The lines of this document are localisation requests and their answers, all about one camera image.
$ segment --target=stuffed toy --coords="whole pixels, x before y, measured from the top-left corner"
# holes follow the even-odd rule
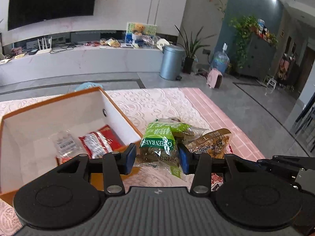
[[[132,29],[132,32],[136,35],[142,35],[142,32],[144,31],[145,26],[139,23],[136,23],[134,25],[134,28]]]

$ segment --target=wall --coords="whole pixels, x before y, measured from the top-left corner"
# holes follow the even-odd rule
[[[304,55],[304,51],[306,49],[305,41],[307,41],[306,38],[303,37],[303,34],[301,33],[299,29],[299,23],[296,19],[292,18],[288,11],[286,9],[283,10],[283,15],[279,27],[279,31],[277,34],[277,39],[279,41],[278,43],[278,49],[276,51],[276,54],[273,58],[270,74],[275,75],[279,68],[279,62],[285,52],[285,48],[287,45],[288,37],[290,36],[292,38],[290,42],[289,47],[289,55],[292,54],[292,47],[293,44],[296,43],[296,53],[298,54],[297,62],[301,62]],[[280,37],[281,31],[284,31],[284,36]]]
[[[226,4],[228,0],[221,1],[223,4]],[[181,32],[185,28],[187,35],[190,36],[191,31],[193,32],[193,37],[202,26],[204,28],[200,37],[217,34],[217,36],[203,41],[203,44],[210,45],[210,47],[205,47],[205,49],[211,50],[211,55],[213,55],[222,26],[223,14],[221,11],[218,11],[217,3],[219,3],[219,0],[213,0],[212,2],[209,2],[209,0],[187,0],[181,26]],[[202,51],[203,48],[196,52],[198,62],[200,64],[208,64],[207,55],[202,54]]]
[[[254,15],[265,21],[271,33],[277,33],[282,18],[283,5],[279,0],[229,0],[226,16],[223,20],[220,36],[215,50],[221,50],[224,43],[228,44],[227,53],[231,51],[235,37],[235,29],[229,26],[233,17]]]
[[[311,97],[313,96],[315,92],[315,61],[312,66],[312,70],[310,72],[310,75],[308,76],[308,80],[306,81],[306,84],[299,96],[299,99],[306,105]]]
[[[315,51],[315,40],[308,38],[308,47]]]
[[[53,19],[11,31],[7,31],[8,3],[0,0],[2,45],[62,32],[125,30],[127,22],[156,24],[158,33],[178,35],[174,24],[181,24],[186,0],[95,0],[93,16]]]

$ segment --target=pink tablecloth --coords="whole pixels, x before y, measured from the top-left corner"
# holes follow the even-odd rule
[[[178,117],[185,123],[210,130],[228,128],[233,133],[230,144],[234,154],[253,161],[264,158],[251,140],[199,89],[115,90],[107,93],[141,133],[156,118]],[[0,117],[49,98],[0,102]],[[126,189],[130,185],[189,188],[192,180],[193,175],[183,181],[153,168],[141,168],[137,175],[124,180],[124,185]],[[0,200],[0,235],[13,235],[20,227],[13,208]]]

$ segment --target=snack package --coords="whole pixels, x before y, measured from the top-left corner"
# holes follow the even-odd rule
[[[232,133],[228,129],[219,129],[209,132],[185,146],[191,153],[207,153],[212,158],[222,159],[226,148],[230,148],[228,142],[231,138]]]
[[[70,131],[61,131],[50,137],[57,149],[58,164],[62,164],[78,154],[85,153]]]
[[[174,125],[176,125],[176,123],[181,123],[178,118],[158,119],[157,121],[165,122],[165,123],[173,123]],[[189,143],[201,137],[202,134],[205,131],[207,131],[207,129],[197,128],[189,124],[185,124],[185,125],[186,125],[185,130],[182,132],[172,130],[173,136],[176,138],[176,140],[181,140],[184,144]]]
[[[100,39],[100,45],[107,45],[106,39]]]
[[[92,131],[83,137],[79,137],[79,139],[91,159],[102,158],[104,154],[111,153],[122,147],[122,144],[108,125],[105,125],[98,131]]]
[[[185,180],[185,176],[180,168],[174,136],[182,139],[198,138],[199,135],[196,136],[196,131],[192,130],[192,128],[194,127],[189,124],[170,119],[159,119],[150,123],[140,143],[140,154],[137,154],[136,157],[137,165],[160,167],[172,175]]]
[[[154,41],[152,40],[151,36],[149,36],[149,35],[144,35],[144,36],[142,36],[142,39],[143,39],[143,42],[144,42],[146,45],[154,45]]]
[[[115,47],[115,48],[119,48],[120,47],[120,43],[116,39],[113,39],[113,38],[107,40],[107,44],[110,47]]]

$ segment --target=power outlet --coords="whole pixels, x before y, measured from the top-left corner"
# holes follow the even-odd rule
[[[202,54],[210,55],[210,53],[211,53],[211,50],[204,49],[204,50],[202,51]]]

